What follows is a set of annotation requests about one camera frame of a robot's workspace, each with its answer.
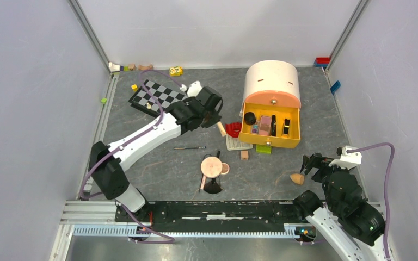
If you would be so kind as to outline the beige concealer tube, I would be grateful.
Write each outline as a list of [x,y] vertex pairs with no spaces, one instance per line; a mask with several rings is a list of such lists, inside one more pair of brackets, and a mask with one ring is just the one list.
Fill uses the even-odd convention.
[[217,128],[218,128],[218,130],[219,130],[219,132],[220,132],[221,136],[222,136],[222,137],[225,137],[225,136],[226,136],[226,134],[227,134],[227,132],[226,132],[226,130],[225,130],[224,125],[222,124],[222,122],[221,122],[221,121],[218,121],[218,122],[216,123],[216,126],[217,126]]

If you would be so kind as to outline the red plastic arch toy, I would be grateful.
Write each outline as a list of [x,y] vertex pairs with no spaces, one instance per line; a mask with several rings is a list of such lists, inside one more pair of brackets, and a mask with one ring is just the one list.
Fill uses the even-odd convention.
[[242,123],[241,122],[227,123],[225,125],[225,130],[226,130],[227,135],[229,135],[230,137],[238,138],[242,130]]

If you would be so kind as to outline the small black round jar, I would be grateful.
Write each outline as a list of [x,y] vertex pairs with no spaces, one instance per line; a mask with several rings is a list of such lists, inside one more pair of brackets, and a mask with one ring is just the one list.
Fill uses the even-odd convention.
[[257,119],[253,112],[247,112],[243,116],[243,121],[246,125],[252,126],[256,123]]

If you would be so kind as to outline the black gold lipstick case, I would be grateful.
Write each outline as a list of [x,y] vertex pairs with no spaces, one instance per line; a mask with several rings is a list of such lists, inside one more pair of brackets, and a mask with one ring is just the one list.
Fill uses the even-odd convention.
[[283,128],[282,128],[282,134],[285,136],[289,136],[290,133],[290,122],[291,119],[286,118],[284,119],[284,124],[283,124]]

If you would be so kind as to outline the colourful eyeshadow palette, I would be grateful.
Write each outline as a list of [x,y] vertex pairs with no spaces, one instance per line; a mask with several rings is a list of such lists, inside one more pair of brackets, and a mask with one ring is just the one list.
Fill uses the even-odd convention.
[[259,123],[256,122],[253,125],[251,125],[251,134],[259,134]]

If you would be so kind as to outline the black mascara tube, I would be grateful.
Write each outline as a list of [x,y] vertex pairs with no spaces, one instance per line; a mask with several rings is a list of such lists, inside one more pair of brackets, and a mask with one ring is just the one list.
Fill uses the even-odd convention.
[[270,136],[276,136],[276,116],[272,115]]

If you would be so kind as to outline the pink blush palette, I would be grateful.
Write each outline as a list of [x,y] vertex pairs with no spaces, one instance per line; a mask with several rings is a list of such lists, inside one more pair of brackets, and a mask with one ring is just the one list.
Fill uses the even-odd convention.
[[272,118],[262,115],[259,122],[259,135],[269,136],[271,134]]

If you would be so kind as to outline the round pink powder compact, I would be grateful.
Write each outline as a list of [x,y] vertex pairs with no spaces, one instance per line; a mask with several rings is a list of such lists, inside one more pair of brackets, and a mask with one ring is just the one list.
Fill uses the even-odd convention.
[[219,158],[211,156],[202,161],[200,170],[207,178],[217,178],[220,175],[228,174],[230,167],[227,163],[223,163]]

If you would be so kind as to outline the round drawer organizer box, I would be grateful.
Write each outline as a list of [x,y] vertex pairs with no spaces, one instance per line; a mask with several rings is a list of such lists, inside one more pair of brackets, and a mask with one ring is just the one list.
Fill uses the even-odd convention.
[[[271,147],[297,147],[301,141],[301,106],[298,71],[292,64],[279,60],[255,63],[245,74],[240,116],[243,118],[245,113],[253,112],[259,123],[262,115],[275,115],[276,136],[251,134],[251,126],[242,120],[240,141]],[[289,136],[282,134],[286,118],[291,119]]]

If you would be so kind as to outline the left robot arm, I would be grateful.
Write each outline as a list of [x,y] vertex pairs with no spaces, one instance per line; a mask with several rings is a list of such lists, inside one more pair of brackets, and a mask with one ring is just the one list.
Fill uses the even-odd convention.
[[91,148],[87,176],[93,178],[106,199],[125,206],[135,221],[149,216],[149,206],[125,172],[161,144],[189,131],[211,127],[222,118],[223,98],[217,91],[194,82],[187,94],[187,98],[170,104],[159,117],[129,136],[108,145],[98,141]]

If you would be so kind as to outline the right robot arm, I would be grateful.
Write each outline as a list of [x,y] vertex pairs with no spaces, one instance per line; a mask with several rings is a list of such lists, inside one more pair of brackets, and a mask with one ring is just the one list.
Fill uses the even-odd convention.
[[[390,156],[384,180],[385,213],[363,198],[363,189],[351,170],[362,162],[362,152],[387,146]],[[317,171],[312,180],[321,183],[324,201],[307,190],[293,200],[293,216],[312,224],[343,260],[392,260],[388,244],[390,207],[388,180],[395,155],[393,144],[378,143],[363,148],[337,148],[339,158],[319,153],[304,155],[301,173]]]

